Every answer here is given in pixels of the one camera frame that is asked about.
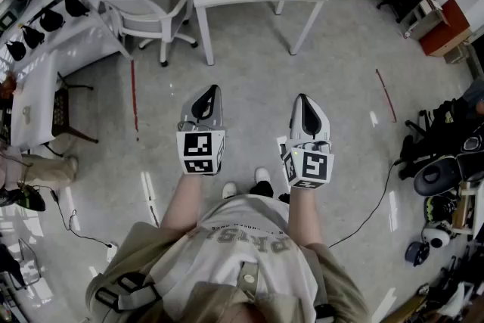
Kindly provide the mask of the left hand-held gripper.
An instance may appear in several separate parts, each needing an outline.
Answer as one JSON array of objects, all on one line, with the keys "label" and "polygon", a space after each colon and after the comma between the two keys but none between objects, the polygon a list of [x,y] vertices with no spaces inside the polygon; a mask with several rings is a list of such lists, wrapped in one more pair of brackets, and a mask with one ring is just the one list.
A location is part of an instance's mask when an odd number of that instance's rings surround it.
[{"label": "left hand-held gripper", "polygon": [[182,106],[176,141],[186,175],[216,175],[221,169],[226,131],[222,121],[222,91],[209,85]]}]

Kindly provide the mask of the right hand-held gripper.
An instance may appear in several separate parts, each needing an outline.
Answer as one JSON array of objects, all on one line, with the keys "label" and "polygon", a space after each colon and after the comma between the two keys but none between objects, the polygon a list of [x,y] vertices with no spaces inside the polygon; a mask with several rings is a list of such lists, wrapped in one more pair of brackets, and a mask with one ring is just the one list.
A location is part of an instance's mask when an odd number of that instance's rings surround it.
[{"label": "right hand-held gripper", "polygon": [[[314,140],[302,140],[307,135]],[[319,188],[329,183],[334,166],[330,123],[308,95],[299,94],[293,103],[290,138],[277,139],[288,187]]]}]

